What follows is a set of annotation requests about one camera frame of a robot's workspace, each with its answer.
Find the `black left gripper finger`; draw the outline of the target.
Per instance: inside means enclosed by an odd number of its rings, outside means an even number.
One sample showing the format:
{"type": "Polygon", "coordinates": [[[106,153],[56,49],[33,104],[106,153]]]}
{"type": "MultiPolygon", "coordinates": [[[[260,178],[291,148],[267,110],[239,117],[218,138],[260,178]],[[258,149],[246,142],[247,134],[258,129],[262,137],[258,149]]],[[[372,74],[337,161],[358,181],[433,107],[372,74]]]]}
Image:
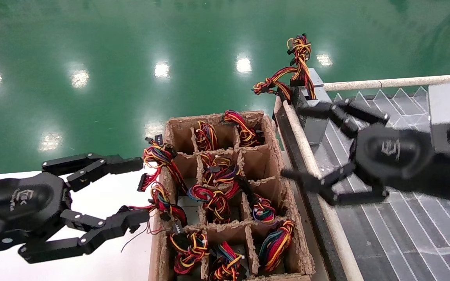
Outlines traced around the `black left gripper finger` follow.
{"type": "Polygon", "coordinates": [[[60,223],[83,231],[84,234],[80,238],[36,240],[24,244],[18,253],[30,264],[92,254],[104,242],[123,237],[127,231],[134,233],[141,224],[149,220],[150,215],[147,210],[127,210],[106,219],[64,210],[60,215],[60,223]]]}
{"type": "Polygon", "coordinates": [[[62,176],[68,174],[66,186],[73,192],[78,192],[90,183],[108,174],[125,174],[139,171],[143,168],[143,159],[122,158],[120,155],[98,155],[85,153],[58,158],[43,162],[42,171],[62,176]]]}

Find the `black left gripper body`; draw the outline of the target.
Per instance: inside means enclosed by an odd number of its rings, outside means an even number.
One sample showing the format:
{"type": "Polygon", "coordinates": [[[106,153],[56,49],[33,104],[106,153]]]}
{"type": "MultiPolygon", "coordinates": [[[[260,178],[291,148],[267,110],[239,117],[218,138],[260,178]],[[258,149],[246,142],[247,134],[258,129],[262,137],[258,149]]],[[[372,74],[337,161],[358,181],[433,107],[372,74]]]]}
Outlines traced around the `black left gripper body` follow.
{"type": "Polygon", "coordinates": [[[61,213],[71,206],[62,178],[40,173],[0,180],[0,251],[45,241],[65,226],[61,213]]]}

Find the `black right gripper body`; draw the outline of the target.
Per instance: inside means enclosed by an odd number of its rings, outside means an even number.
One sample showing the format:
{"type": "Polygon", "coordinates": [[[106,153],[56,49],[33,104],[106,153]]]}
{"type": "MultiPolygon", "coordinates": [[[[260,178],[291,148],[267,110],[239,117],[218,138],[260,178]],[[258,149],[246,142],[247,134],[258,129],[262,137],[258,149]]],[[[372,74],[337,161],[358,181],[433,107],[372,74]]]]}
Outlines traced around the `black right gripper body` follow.
{"type": "Polygon", "coordinates": [[[435,154],[429,133],[374,123],[357,132],[349,160],[368,185],[401,185],[426,169],[435,154]]]}

